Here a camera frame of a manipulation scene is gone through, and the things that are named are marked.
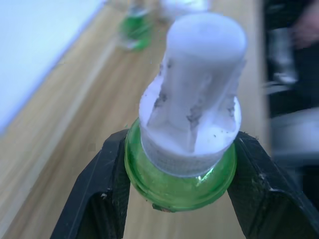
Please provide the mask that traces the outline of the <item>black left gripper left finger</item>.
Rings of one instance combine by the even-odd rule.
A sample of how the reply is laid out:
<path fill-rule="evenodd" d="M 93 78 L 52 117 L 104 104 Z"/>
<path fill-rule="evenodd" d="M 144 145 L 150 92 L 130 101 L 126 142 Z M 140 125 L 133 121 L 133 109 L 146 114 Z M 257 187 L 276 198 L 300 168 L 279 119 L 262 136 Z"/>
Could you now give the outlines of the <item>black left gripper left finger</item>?
<path fill-rule="evenodd" d="M 130 194 L 124 164 L 127 133 L 125 129 L 108 137 L 79 174 L 51 238 L 123 238 Z"/>

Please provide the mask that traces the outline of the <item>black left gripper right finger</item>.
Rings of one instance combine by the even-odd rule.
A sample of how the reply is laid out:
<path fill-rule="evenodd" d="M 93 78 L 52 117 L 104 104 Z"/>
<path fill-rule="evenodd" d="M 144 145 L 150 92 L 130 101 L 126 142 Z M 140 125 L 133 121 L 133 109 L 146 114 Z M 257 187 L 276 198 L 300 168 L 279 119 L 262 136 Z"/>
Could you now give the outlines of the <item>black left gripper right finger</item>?
<path fill-rule="evenodd" d="M 228 195 L 247 239 L 317 239 L 319 212 L 258 140 L 239 132 Z"/>

